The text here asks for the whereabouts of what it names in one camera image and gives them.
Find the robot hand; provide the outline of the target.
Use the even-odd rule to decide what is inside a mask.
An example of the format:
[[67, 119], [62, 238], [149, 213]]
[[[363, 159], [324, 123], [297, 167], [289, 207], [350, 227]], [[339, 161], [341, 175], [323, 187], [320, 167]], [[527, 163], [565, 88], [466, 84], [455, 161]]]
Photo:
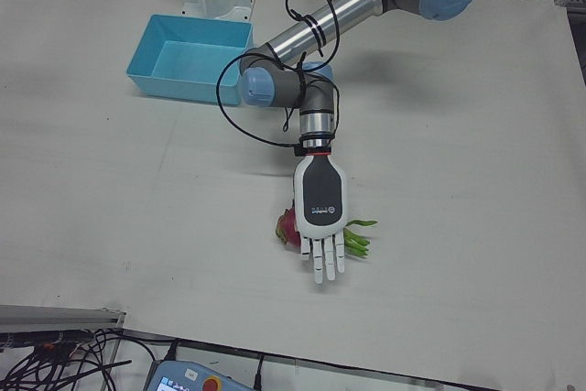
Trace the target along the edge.
[[312, 261], [317, 284], [332, 281], [345, 270], [346, 176], [330, 153], [309, 154], [295, 169], [293, 191], [300, 257]]

